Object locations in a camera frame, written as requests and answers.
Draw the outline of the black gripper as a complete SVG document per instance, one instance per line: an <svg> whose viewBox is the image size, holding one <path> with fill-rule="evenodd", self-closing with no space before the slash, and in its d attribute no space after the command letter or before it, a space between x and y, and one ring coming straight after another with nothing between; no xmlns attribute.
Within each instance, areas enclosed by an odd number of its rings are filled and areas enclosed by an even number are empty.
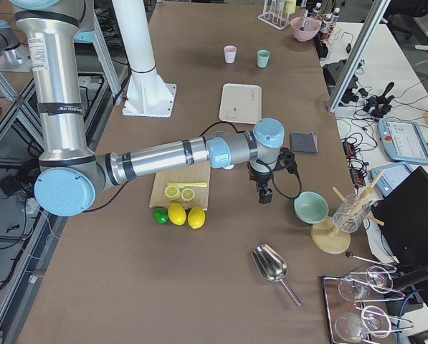
<svg viewBox="0 0 428 344"><path fill-rule="evenodd" d="M255 182L260 204L268 204L272 200L273 191L268 182L273 177L273 170L264 161L256 160L248 163L249 179Z"/></svg>

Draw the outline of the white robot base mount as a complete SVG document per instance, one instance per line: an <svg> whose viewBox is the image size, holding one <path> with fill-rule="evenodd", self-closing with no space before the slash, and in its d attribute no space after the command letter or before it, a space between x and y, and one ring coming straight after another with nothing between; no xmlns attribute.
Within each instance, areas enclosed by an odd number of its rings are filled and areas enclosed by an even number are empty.
<svg viewBox="0 0 428 344"><path fill-rule="evenodd" d="M131 70L123 114L169 118L176 85L166 84L157 72L144 3L117 0L113 8Z"/></svg>

